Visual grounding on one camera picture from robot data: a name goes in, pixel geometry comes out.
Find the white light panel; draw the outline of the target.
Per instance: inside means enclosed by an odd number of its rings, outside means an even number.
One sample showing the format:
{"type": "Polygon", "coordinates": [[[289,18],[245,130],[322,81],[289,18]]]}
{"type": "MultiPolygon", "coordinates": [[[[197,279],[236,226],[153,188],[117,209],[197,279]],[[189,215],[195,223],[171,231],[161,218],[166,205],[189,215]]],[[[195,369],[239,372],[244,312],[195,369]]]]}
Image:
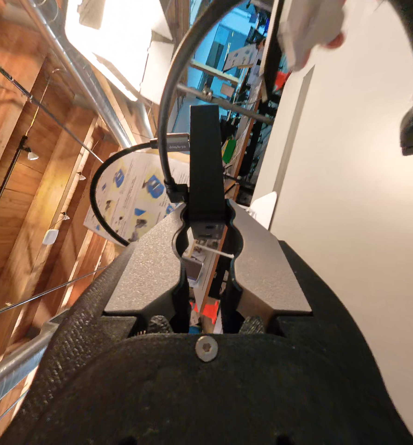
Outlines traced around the white light panel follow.
{"type": "Polygon", "coordinates": [[[159,0],[69,0],[65,35],[132,101],[159,105],[175,51],[159,0]]]}

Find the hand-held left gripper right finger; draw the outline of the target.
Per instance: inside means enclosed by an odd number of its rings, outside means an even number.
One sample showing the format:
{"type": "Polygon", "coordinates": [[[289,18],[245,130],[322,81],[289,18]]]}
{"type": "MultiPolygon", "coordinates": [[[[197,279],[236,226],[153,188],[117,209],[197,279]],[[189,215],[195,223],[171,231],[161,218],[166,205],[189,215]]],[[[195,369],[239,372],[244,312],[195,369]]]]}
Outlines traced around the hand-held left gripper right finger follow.
{"type": "Polygon", "coordinates": [[[227,200],[233,251],[223,297],[223,332],[238,332],[248,317],[263,331],[278,316],[311,316],[312,308],[277,238],[235,201],[227,200]]]}

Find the metal pole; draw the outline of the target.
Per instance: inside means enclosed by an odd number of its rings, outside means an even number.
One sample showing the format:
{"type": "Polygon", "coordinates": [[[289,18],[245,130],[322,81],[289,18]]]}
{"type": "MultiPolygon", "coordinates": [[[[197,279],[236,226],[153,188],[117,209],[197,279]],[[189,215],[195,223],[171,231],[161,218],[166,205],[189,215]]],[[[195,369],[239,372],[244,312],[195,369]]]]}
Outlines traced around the metal pole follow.
{"type": "Polygon", "coordinates": [[[270,119],[269,117],[267,117],[263,114],[259,114],[254,110],[247,109],[247,108],[241,107],[237,104],[228,102],[227,100],[225,100],[221,97],[215,97],[212,93],[204,93],[204,92],[201,92],[194,88],[185,86],[181,83],[177,84],[176,90],[178,92],[183,92],[185,94],[194,96],[203,102],[218,105],[219,107],[224,108],[225,110],[232,111],[232,112],[235,112],[240,115],[244,115],[250,119],[254,119],[254,120],[262,122],[266,125],[274,124],[274,119],[270,119]]]}

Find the orange cone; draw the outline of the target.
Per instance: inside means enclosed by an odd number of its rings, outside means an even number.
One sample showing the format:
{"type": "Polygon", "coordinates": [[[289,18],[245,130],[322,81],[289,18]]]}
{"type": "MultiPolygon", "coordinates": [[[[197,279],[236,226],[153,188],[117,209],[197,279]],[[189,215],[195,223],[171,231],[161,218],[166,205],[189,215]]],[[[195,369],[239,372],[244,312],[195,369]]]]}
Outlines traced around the orange cone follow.
{"type": "Polygon", "coordinates": [[[219,301],[215,301],[214,303],[206,303],[204,309],[200,311],[198,309],[197,303],[190,301],[191,305],[191,317],[189,326],[198,325],[201,316],[208,318],[211,321],[211,324],[214,326],[216,324],[218,313],[219,313],[219,301]]]}

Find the silver ventilation duct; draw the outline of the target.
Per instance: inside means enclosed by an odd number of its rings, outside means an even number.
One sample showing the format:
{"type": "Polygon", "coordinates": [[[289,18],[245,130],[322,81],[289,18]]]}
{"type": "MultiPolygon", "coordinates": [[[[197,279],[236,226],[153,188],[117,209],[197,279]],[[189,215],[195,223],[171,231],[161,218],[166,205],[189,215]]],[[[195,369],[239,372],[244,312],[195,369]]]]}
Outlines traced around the silver ventilation duct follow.
{"type": "Polygon", "coordinates": [[[92,108],[122,148],[154,138],[145,113],[133,115],[126,99],[115,93],[107,79],[81,56],[65,36],[64,13],[56,1],[20,1],[53,54],[64,66],[92,108]]]}

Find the green bin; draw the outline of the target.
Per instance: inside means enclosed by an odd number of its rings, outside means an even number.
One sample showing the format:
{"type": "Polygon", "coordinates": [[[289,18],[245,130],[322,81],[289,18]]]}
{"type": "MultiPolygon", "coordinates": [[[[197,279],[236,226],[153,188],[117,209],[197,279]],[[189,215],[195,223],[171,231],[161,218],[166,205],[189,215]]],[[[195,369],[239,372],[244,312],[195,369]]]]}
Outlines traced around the green bin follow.
{"type": "Polygon", "coordinates": [[[232,138],[232,137],[228,138],[223,143],[222,149],[221,149],[221,155],[222,155],[222,163],[224,165],[230,163],[230,161],[231,161],[231,159],[233,157],[235,148],[236,148],[236,144],[237,144],[237,141],[234,138],[232,138]]]}

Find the printed poster sign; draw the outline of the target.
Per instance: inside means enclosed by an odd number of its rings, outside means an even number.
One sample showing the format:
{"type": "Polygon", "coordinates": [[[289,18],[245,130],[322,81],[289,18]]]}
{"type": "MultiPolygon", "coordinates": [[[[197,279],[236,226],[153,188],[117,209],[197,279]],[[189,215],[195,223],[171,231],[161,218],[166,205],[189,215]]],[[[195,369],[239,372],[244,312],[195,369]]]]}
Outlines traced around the printed poster sign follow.
{"type": "Polygon", "coordinates": [[[228,72],[233,68],[249,68],[254,65],[258,59],[259,50],[256,44],[251,44],[235,51],[230,51],[227,56],[223,67],[223,72],[228,72]]]}

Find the wooden instruction sign board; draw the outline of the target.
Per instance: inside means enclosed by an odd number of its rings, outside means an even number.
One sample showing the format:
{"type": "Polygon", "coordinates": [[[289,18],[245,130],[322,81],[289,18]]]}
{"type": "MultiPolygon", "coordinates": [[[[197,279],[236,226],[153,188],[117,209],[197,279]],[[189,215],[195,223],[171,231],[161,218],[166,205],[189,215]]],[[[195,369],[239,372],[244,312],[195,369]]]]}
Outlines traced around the wooden instruction sign board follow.
{"type": "Polygon", "coordinates": [[[112,231],[127,243],[137,242],[180,206],[167,196],[156,149],[138,150],[113,162],[102,173],[95,198],[112,231]]]}

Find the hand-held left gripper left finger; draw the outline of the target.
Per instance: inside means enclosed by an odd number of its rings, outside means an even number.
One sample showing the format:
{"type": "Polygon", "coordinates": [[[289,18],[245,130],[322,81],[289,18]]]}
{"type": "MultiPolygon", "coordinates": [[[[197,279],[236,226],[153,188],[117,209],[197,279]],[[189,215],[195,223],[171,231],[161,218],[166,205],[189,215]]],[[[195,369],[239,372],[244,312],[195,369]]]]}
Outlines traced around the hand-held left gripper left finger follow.
{"type": "Polygon", "coordinates": [[[189,331],[189,285],[182,255],[189,245],[187,205],[149,230],[133,246],[104,309],[107,315],[136,316],[148,323],[162,315],[175,332],[189,331]]]}

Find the small black usb hub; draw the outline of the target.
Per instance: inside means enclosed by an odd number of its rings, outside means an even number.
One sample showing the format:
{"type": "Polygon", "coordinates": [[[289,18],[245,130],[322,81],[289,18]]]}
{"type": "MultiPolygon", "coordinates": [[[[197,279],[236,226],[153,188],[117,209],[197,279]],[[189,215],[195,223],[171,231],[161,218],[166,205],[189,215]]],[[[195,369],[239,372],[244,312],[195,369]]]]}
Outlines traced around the small black usb hub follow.
{"type": "Polygon", "coordinates": [[[219,240],[226,225],[219,107],[193,105],[190,119],[188,220],[194,239],[219,240]]]}

